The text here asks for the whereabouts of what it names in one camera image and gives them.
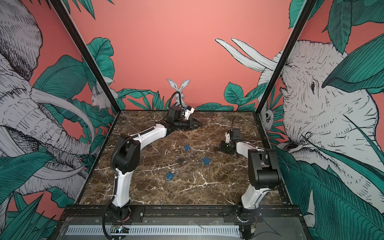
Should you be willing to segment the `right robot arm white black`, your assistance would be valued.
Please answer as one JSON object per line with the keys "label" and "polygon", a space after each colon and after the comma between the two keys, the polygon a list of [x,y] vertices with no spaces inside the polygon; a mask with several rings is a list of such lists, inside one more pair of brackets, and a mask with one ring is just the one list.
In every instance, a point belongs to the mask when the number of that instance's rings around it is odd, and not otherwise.
{"label": "right robot arm white black", "polygon": [[241,197],[244,209],[255,210],[267,192],[283,182],[278,156],[273,149],[264,149],[245,142],[238,128],[225,133],[219,151],[229,155],[242,155],[248,160],[250,185]]}

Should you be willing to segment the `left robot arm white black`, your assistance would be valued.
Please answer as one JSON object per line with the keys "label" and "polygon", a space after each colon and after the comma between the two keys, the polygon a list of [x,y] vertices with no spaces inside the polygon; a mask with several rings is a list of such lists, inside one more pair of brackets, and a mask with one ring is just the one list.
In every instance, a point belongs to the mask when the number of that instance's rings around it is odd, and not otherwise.
{"label": "left robot arm white black", "polygon": [[166,116],[154,126],[134,135],[121,135],[111,157],[110,168],[114,172],[114,191],[107,211],[111,212],[118,222],[130,219],[130,185],[134,170],[138,167],[141,150],[151,143],[169,136],[176,130],[195,130],[203,123],[191,117],[194,108],[173,105]]}

